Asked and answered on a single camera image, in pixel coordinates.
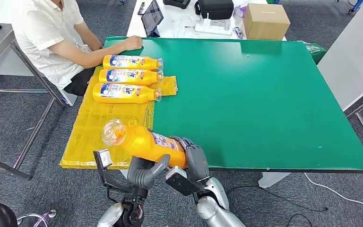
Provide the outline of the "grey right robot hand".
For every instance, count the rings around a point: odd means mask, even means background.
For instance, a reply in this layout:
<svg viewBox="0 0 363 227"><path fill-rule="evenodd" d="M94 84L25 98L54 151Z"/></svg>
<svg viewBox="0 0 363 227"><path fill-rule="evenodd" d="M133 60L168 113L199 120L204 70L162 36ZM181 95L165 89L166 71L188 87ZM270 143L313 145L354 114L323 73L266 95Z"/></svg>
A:
<svg viewBox="0 0 363 227"><path fill-rule="evenodd" d="M196 183L204 184L210 177L210 174L207 158L201 146L186 137L171 136L171 139L180 143L185 152L188 179Z"/></svg>

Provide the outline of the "person's right hand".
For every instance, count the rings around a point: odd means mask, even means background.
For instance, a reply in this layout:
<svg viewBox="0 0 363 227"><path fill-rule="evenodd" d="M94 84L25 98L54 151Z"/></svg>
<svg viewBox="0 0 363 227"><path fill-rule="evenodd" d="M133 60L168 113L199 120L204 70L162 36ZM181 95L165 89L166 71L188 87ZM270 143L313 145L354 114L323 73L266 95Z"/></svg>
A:
<svg viewBox="0 0 363 227"><path fill-rule="evenodd" d="M132 50L141 49L143 41L142 41L141 37L134 35L134 36L126 38L123 41L123 44L124 44L125 51L132 51Z"/></svg>

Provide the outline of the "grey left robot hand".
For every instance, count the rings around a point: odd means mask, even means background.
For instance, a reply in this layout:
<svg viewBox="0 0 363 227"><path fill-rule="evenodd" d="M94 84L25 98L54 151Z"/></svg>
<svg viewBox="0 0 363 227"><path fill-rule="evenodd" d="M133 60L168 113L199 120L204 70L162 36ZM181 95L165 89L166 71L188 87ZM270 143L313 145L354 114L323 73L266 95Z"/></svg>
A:
<svg viewBox="0 0 363 227"><path fill-rule="evenodd" d="M129 184L151 189L154 180L169 166L169 161L169 154L162 155L158 162L133 156L127 174Z"/></svg>

